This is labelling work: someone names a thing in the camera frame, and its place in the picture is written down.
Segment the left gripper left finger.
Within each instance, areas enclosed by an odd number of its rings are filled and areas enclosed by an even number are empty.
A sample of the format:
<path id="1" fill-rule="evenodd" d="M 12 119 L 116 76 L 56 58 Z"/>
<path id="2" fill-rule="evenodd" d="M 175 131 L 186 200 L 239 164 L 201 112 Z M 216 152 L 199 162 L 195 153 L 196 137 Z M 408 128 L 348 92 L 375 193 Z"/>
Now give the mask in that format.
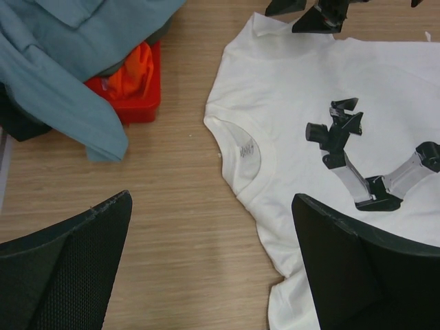
<path id="1" fill-rule="evenodd" d="M 2 329 L 101 329 L 132 213 L 123 190 L 1 244 Z"/>

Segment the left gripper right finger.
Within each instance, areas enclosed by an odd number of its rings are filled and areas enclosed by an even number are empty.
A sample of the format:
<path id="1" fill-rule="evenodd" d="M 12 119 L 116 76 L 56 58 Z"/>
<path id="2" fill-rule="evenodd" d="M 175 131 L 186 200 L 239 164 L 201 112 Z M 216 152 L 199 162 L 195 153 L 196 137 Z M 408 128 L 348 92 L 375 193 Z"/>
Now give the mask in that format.
<path id="1" fill-rule="evenodd" d="M 294 225 L 321 329 L 438 329 L 439 248 L 299 193 Z"/>

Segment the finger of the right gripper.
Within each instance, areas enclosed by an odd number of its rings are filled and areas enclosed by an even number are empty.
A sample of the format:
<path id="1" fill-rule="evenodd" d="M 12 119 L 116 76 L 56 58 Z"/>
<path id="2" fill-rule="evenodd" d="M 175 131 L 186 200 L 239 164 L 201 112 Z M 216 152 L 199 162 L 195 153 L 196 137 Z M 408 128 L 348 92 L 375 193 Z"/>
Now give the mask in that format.
<path id="1" fill-rule="evenodd" d="M 293 33 L 329 34 L 330 26 L 321 11 L 313 6 L 293 24 L 291 31 Z"/>
<path id="2" fill-rule="evenodd" d="M 278 16 L 300 12 L 305 9 L 307 0 L 271 0 L 265 9 L 265 16 Z"/>

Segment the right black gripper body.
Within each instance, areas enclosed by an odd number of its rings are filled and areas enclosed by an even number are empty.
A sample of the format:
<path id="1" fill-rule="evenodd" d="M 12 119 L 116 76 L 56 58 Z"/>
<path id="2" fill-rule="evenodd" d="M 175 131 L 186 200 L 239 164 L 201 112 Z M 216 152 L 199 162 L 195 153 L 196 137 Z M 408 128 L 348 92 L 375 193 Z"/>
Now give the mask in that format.
<path id="1" fill-rule="evenodd" d="M 319 0 L 314 8 L 320 13 L 317 33 L 340 33 L 347 12 L 352 3 L 366 3 L 363 0 Z"/>

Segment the white printed t-shirt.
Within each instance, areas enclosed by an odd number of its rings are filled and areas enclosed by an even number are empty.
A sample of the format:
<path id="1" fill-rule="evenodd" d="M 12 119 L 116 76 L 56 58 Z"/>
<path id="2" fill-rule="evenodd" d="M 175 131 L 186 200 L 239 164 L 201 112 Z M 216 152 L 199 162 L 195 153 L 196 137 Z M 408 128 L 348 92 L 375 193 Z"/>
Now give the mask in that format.
<path id="1" fill-rule="evenodd" d="M 225 47 L 204 124 L 283 277 L 270 329 L 319 329 L 292 202 L 439 245 L 439 44 L 295 34 L 253 14 Z"/>

